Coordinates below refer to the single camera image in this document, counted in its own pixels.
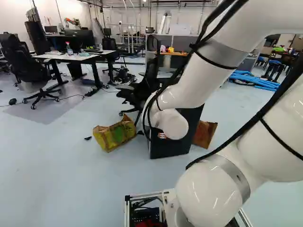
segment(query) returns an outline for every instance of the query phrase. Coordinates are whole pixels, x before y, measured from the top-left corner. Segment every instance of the water bottle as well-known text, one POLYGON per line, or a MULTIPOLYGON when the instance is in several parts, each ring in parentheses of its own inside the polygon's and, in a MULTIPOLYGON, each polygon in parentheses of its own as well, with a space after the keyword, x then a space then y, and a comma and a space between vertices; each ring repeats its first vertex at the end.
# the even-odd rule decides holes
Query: water bottle
POLYGON ((74 54, 74 52, 72 51, 72 48, 70 47, 70 42, 66 42, 66 50, 67 50, 68 56, 72 56, 74 54))

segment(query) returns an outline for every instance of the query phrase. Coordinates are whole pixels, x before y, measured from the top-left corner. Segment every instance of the wall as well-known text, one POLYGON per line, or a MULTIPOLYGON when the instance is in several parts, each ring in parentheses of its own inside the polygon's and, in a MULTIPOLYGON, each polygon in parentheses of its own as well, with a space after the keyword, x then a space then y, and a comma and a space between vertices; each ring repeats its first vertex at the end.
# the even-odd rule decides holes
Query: wall
POLYGON ((294 34, 281 34, 277 46, 284 45, 284 48, 288 48, 293 39, 294 34))
POLYGON ((26 11, 31 7, 29 0, 1 0, 0 34, 3 32, 17 33, 21 41, 26 41, 30 50, 33 46, 29 40, 24 22, 27 21, 26 11))
MULTIPOLYGON (((171 24, 176 24, 177 21, 182 24, 188 24, 192 27, 192 34, 197 34, 197 30, 199 27, 200 17, 201 17, 201 7, 182 7, 180 11, 178 8, 152 8, 151 13, 151 27, 154 27, 156 29, 156 18, 157 18, 157 29, 160 27, 160 23, 162 20, 162 16, 166 10, 170 10, 172 13, 171 18, 171 24)), ((204 21, 207 16, 213 11, 213 7, 205 7, 203 11, 202 21, 204 21)), ((90 8, 91 16, 92 18, 96 17, 95 9, 94 7, 90 8)), ((122 21, 124 24, 126 23, 134 23, 135 24, 135 15, 137 16, 137 25, 142 25, 141 31, 145 31, 145 27, 150 26, 150 14, 148 11, 148 8, 141 8, 141 23, 140 23, 140 17, 139 17, 139 9, 132 7, 127 8, 127 14, 125 12, 125 9, 104 9, 104 18, 106 25, 108 23, 119 23, 119 21, 122 21)), ((100 13, 98 8, 98 14, 99 21, 102 26, 103 25, 103 15, 100 13)), ((112 33, 117 34, 118 33, 118 27, 113 26, 112 27, 112 33)))
MULTIPOLYGON (((32 0, 0 0, 0 33, 17 33, 21 41, 25 41, 30 50, 33 50, 24 22, 27 21, 26 12, 33 7, 32 0)), ((80 19, 81 25, 91 27, 89 7, 87 3, 77 0, 57 0, 62 20, 65 17, 80 19)), ((42 25, 45 17, 50 17, 51 25, 58 25, 60 17, 55 0, 35 0, 42 25)))

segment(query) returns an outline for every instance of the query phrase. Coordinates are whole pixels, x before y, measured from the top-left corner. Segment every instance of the white desk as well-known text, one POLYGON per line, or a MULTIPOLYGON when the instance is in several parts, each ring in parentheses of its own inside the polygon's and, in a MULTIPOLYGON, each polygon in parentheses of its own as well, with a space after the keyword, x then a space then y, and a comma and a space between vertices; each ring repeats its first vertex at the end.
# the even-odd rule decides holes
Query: white desk
POLYGON ((64 61, 85 61, 94 57, 98 57, 99 54, 90 54, 87 57, 78 56, 76 54, 72 56, 68 56, 67 54, 55 55, 55 54, 41 54, 37 56, 33 56, 33 58, 43 58, 43 59, 56 59, 56 60, 64 60, 64 61))
POLYGON ((95 79, 95 85, 97 87, 97 89, 102 88, 102 83, 100 81, 99 75, 98 75, 98 71, 97 71, 97 67, 96 67, 96 57, 99 57, 99 54, 90 54, 89 56, 78 56, 76 54, 72 55, 72 56, 68 56, 67 54, 62 54, 62 55, 54 55, 54 54, 41 54, 41 55, 37 55, 37 56, 33 56, 33 58, 35 59, 53 59, 54 61, 51 62, 55 76, 58 80, 58 84, 50 87, 50 89, 53 89, 57 86, 60 86, 64 83, 67 83, 68 81, 62 81, 57 63, 55 60, 59 60, 62 62, 69 62, 69 63, 76 63, 76 64, 90 64, 92 69, 93 69, 93 75, 94 75, 94 79, 95 79))
POLYGON ((89 53, 89 54, 107 55, 107 54, 110 54, 110 53, 113 53, 113 52, 116 52, 116 51, 102 50, 102 51, 98 52, 97 50, 93 50, 93 49, 91 49, 91 50, 85 49, 85 52, 89 53))

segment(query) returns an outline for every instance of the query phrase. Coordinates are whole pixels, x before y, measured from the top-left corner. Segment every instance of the orange table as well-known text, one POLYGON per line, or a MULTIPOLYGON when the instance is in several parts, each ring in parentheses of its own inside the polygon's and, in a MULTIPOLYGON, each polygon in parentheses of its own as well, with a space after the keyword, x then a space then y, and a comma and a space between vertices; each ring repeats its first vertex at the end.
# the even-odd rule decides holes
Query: orange table
POLYGON ((182 56, 182 57, 186 57, 188 55, 188 53, 186 52, 174 52, 174 53, 168 53, 168 52, 165 52, 165 53, 160 53, 161 55, 172 55, 172 56, 182 56))

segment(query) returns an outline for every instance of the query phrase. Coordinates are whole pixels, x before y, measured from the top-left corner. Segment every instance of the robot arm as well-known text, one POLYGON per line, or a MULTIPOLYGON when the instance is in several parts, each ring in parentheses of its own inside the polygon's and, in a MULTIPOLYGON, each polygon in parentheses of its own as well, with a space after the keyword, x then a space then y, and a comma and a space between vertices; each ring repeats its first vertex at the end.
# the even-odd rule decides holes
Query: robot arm
MULTIPOLYGON (((152 126, 162 129, 171 139, 182 138, 188 124, 175 108, 201 106, 231 75, 232 68, 267 35, 302 34, 303 1, 284 3, 283 0, 249 0, 212 40, 199 48, 204 59, 193 54, 179 83, 164 90, 158 104, 152 104, 149 109, 152 126)), ((223 227, 266 181, 303 180, 302 94, 301 79, 284 93, 262 121, 180 177, 177 199, 192 225, 223 227), (275 139, 266 125, 297 155, 275 139)))
MULTIPOLYGON (((302 6, 300 0, 288 4, 283 0, 249 0, 198 52, 211 62, 236 67, 267 35, 302 33, 302 6)), ((152 126, 157 125, 171 139, 184 137, 188 124, 175 108, 201 106, 233 71, 217 67, 194 53, 179 83, 158 97, 162 111, 156 103, 150 108, 152 126)))

